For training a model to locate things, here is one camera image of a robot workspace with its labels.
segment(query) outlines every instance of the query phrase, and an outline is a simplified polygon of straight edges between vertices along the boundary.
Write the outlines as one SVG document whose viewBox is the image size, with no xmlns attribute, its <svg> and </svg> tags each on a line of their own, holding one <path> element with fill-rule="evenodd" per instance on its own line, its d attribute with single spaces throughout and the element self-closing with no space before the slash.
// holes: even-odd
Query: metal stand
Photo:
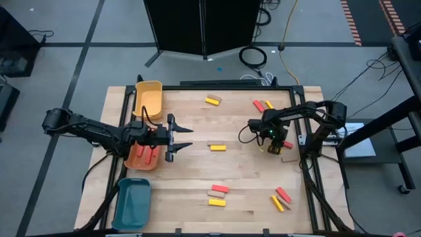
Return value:
<svg viewBox="0 0 421 237">
<path fill-rule="evenodd" d="M 403 180 L 405 182 L 405 187 L 408 190 L 415 189 L 414 182 L 409 174 L 407 164 L 405 159 L 402 156 L 402 152 L 412 149 L 420 145 L 420 130 L 417 130 L 420 127 L 421 119 L 418 115 L 418 112 L 421 110 L 421 103 L 419 102 L 416 96 L 412 96 L 406 101 L 402 102 L 400 105 L 391 109 L 384 115 L 371 120 L 364 120 L 367 122 L 364 127 L 358 129 L 351 135 L 347 136 L 342 140 L 339 146 L 336 147 L 337 154 L 339 158 L 339 164 L 341 166 L 342 176 L 345 184 L 345 188 L 349 188 L 348 180 L 345 175 L 345 169 L 343 167 L 344 163 L 352 164 L 367 164 L 367 163 L 396 163 L 399 165 L 401 170 Z M 400 120 L 408 117 L 413 124 L 414 131 L 416 135 L 412 138 L 403 140 L 402 142 L 397 142 L 396 137 L 392 129 L 387 130 L 390 126 L 399 122 Z M 368 158 L 349 158 L 344 159 L 343 152 L 363 140 L 371 138 L 374 149 L 376 150 L 376 157 Z"/>
</svg>

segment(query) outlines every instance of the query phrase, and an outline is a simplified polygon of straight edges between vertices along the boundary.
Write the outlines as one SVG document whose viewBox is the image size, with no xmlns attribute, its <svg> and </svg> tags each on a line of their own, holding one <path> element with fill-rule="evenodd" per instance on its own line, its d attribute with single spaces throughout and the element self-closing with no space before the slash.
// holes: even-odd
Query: white paper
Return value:
<svg viewBox="0 0 421 237">
<path fill-rule="evenodd" d="M 364 126 L 362 122 L 352 122 L 346 123 L 345 126 L 348 130 L 348 135 L 352 134 L 359 128 Z M 345 129 L 341 128 L 338 130 L 339 136 L 344 137 Z M 370 138 L 365 139 L 364 141 L 356 144 L 348 149 L 345 150 L 345 158 L 356 158 L 356 157 L 373 157 L 376 156 L 376 152 L 374 151 L 373 144 L 370 141 Z"/>
</svg>

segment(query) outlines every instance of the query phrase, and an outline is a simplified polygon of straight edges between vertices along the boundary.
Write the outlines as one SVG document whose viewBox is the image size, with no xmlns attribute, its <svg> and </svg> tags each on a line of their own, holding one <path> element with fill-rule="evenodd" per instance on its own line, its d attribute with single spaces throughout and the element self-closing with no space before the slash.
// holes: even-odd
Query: small wooden block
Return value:
<svg viewBox="0 0 421 237">
<path fill-rule="evenodd" d="M 216 206 L 219 206 L 219 207 L 225 207 L 226 201 L 225 200 L 210 199 L 209 205 L 216 205 Z"/>
<path fill-rule="evenodd" d="M 284 147 L 292 149 L 294 147 L 294 144 L 292 144 L 291 142 L 284 141 Z"/>
<path fill-rule="evenodd" d="M 143 150 L 145 149 L 145 146 L 136 144 L 136 147 L 137 147 L 136 156 L 141 157 L 143 154 Z"/>
<path fill-rule="evenodd" d="M 291 205 L 288 204 L 288 202 L 286 202 L 282 197 L 280 196 L 276 196 L 276 198 L 278 199 L 278 201 L 286 208 L 288 208 L 289 210 L 292 210 Z"/>
<path fill-rule="evenodd" d="M 260 102 L 258 102 L 257 100 L 253 101 L 253 104 L 255 105 L 255 107 L 261 112 L 263 113 L 264 108 L 263 106 L 260 104 Z"/>
<path fill-rule="evenodd" d="M 226 151 L 226 145 L 210 145 L 211 151 Z"/>
<path fill-rule="evenodd" d="M 264 101 L 260 101 L 260 104 L 263 106 L 264 110 L 269 109 L 268 105 Z"/>
<path fill-rule="evenodd" d="M 224 198 L 225 197 L 225 193 L 214 191 L 214 190 L 209 190 L 208 191 L 208 196 L 216 197 L 216 198 Z"/>
<path fill-rule="evenodd" d="M 274 106 L 271 104 L 270 101 L 266 101 L 266 105 L 269 107 L 269 109 L 273 109 Z"/>
<path fill-rule="evenodd" d="M 283 163 L 292 162 L 292 161 L 298 161 L 298 160 L 299 160 L 299 156 L 298 155 L 285 154 L 284 156 L 282 156 L 282 162 Z"/>
<path fill-rule="evenodd" d="M 276 188 L 276 192 L 283 198 L 286 202 L 291 203 L 291 198 L 288 196 L 288 194 L 283 190 L 281 187 Z"/>
<path fill-rule="evenodd" d="M 224 145 L 224 141 L 208 141 L 208 146 L 211 145 Z"/>
<path fill-rule="evenodd" d="M 205 102 L 206 102 L 206 103 L 210 103 L 211 105 L 216 105 L 216 106 L 218 106 L 218 105 L 219 105 L 219 101 L 214 100 L 214 99 L 211 99 L 211 98 L 206 98 L 206 99 L 205 99 Z"/>
<path fill-rule="evenodd" d="M 272 198 L 272 201 L 274 202 L 276 208 L 278 208 L 278 210 L 280 212 L 284 212 L 284 208 L 282 207 L 281 203 L 278 201 L 278 198 L 276 198 L 275 195 L 272 195 L 271 198 Z"/>
<path fill-rule="evenodd" d="M 214 100 L 216 100 L 216 101 L 219 101 L 219 102 L 221 102 L 222 101 L 222 98 L 221 97 L 219 97 L 219 96 L 216 96 L 216 95 L 213 95 L 213 94 L 208 94 L 208 96 L 207 96 L 209 99 L 214 99 Z"/>
<path fill-rule="evenodd" d="M 214 191 L 218 191 L 218 192 L 223 192 L 223 193 L 228 193 L 229 188 L 225 187 L 225 186 L 219 186 L 219 185 L 212 185 L 212 190 Z"/>
</svg>

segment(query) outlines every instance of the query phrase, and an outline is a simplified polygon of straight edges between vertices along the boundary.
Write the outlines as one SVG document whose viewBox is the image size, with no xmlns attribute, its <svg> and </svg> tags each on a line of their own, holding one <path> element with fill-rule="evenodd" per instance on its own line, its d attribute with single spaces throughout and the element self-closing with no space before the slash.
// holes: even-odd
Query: yellow block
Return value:
<svg viewBox="0 0 421 237">
<path fill-rule="evenodd" d="M 211 151 L 226 151 L 226 145 L 211 145 Z"/>
<path fill-rule="evenodd" d="M 272 201 L 275 203 L 275 206 L 278 208 L 280 212 L 284 212 L 284 208 L 282 207 L 281 203 L 278 201 L 275 195 L 272 195 Z"/>
<path fill-rule="evenodd" d="M 269 109 L 273 109 L 274 106 L 270 103 L 270 101 L 266 101 L 266 104 L 268 105 Z"/>
<path fill-rule="evenodd" d="M 226 201 L 225 200 L 210 199 L 209 205 L 217 205 L 219 207 L 225 207 Z"/>
<path fill-rule="evenodd" d="M 210 103 L 211 105 L 216 105 L 216 106 L 218 106 L 218 105 L 219 105 L 219 101 L 217 101 L 217 100 L 215 100 L 215 99 L 207 98 L 207 97 L 206 97 L 206 99 L 205 99 L 205 102 L 206 102 L 206 103 Z"/>
</svg>

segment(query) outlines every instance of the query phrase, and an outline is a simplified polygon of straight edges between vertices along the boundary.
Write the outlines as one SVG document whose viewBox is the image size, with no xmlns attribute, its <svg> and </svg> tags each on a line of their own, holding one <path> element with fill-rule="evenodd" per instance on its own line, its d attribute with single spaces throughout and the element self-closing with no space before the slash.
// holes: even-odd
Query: orange striped tape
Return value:
<svg viewBox="0 0 421 237">
<path fill-rule="evenodd" d="M 351 14 L 351 10 L 349 10 L 348 2 L 346 0 L 341 0 L 341 5 L 343 12 L 345 13 L 345 18 L 347 19 L 349 29 L 353 35 L 354 42 L 356 45 L 361 46 L 360 34 L 358 33 L 357 27 L 355 26 L 354 18 Z"/>
<path fill-rule="evenodd" d="M 384 9 L 384 13 L 386 18 L 388 19 L 389 25 L 392 28 L 392 32 L 396 35 L 396 30 L 399 34 L 403 34 L 405 32 L 405 27 L 403 26 L 399 15 L 396 13 L 395 8 L 390 0 L 380 0 L 380 5 Z"/>
</svg>

